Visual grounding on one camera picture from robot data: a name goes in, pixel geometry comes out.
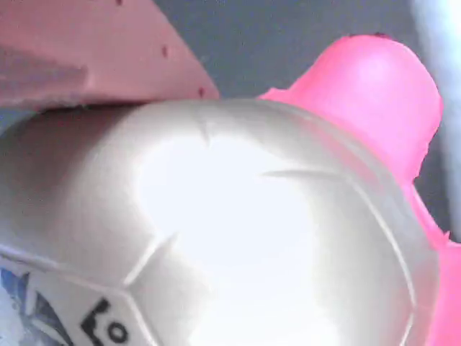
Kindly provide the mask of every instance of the pink object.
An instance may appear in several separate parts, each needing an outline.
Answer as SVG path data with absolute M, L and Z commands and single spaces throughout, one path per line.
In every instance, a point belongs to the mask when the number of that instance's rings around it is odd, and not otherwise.
M 218 98 L 152 0 L 3 1 L 0 107 Z
M 439 253 L 440 290 L 428 345 L 459 345 L 461 246 L 443 234 L 413 186 L 443 107 L 416 55 L 382 35 L 343 37 L 288 90 L 271 89 L 261 98 L 324 116 L 388 166 Z

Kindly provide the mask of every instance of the blue graphic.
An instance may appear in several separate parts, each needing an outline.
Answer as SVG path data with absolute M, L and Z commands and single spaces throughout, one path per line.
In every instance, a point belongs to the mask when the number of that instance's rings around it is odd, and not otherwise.
M 18 346 L 73 346 L 66 328 L 64 328 L 53 307 L 39 292 L 29 289 L 30 273 L 16 276 L 13 272 L 5 269 L 0 270 L 1 286 L 8 293 L 15 310 L 18 312 L 24 327 L 25 335 L 19 341 Z M 34 309 L 30 314 L 26 312 L 28 295 L 35 296 Z M 42 331 L 37 325 L 39 322 L 54 331 L 62 338 L 58 341 Z

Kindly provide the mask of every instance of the pink plastic toy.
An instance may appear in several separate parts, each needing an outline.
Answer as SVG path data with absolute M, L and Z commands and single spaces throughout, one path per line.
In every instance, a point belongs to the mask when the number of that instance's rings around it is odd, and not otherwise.
M 443 109 L 416 55 L 382 35 L 343 37 L 288 90 L 271 89 L 261 98 L 324 116 L 386 163 L 439 253 L 440 291 L 428 345 L 459 345 L 461 246 L 439 229 L 413 185 Z
M 218 97 L 151 0 L 3 1 L 0 33 L 0 107 Z

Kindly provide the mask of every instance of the white ball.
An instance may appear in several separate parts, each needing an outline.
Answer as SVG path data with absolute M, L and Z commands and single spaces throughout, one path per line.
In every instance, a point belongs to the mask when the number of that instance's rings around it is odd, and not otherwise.
M 437 256 L 390 173 L 315 115 L 58 111 L 0 157 L 10 344 L 17 316 L 31 345 L 424 344 Z

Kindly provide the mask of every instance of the gray background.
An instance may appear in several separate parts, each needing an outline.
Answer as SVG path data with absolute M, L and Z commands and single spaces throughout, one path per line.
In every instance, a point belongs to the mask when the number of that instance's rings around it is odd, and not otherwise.
M 156 3 L 224 97 L 256 96 L 272 86 L 289 86 L 328 44 L 342 35 L 384 32 L 421 56 L 410 8 L 403 0 L 157 0 Z M 16 118 L 14 113 L 0 112 L 0 129 Z M 416 185 L 438 224 L 449 229 L 438 136 Z

